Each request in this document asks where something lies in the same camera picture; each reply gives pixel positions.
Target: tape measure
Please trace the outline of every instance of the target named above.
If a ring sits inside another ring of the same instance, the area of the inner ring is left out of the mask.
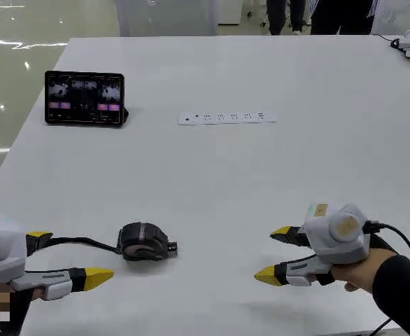
[[[27,255],[59,244],[84,244],[122,255],[127,261],[163,260],[177,253],[177,242],[169,241],[158,226],[151,223],[130,223],[118,234],[117,246],[110,246],[87,237],[52,238],[48,231],[30,232],[26,236]]]

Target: power strip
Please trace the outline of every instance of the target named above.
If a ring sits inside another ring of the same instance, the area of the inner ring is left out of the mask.
[[[177,119],[178,125],[219,125],[242,123],[276,123],[273,112],[217,112],[183,113]]]

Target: black pants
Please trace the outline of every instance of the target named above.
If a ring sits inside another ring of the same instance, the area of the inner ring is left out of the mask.
[[[267,16],[269,17],[269,30],[272,35],[279,35],[286,23],[286,2],[287,0],[267,0]],[[306,0],[290,0],[292,30],[302,31],[305,5]]]
[[[372,0],[320,0],[312,15],[311,35],[368,35],[374,16]]]

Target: human hand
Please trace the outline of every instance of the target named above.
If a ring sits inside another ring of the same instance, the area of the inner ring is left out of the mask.
[[[346,281],[345,290],[348,292],[362,288],[371,293],[379,267],[396,255],[395,252],[383,248],[371,248],[367,259],[350,265],[334,265],[331,274],[336,280]]]

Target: cable connector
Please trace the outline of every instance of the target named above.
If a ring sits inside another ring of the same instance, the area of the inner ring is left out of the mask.
[[[383,223],[377,220],[367,220],[364,224],[363,231],[368,235],[370,233],[379,233],[383,228],[385,228]]]

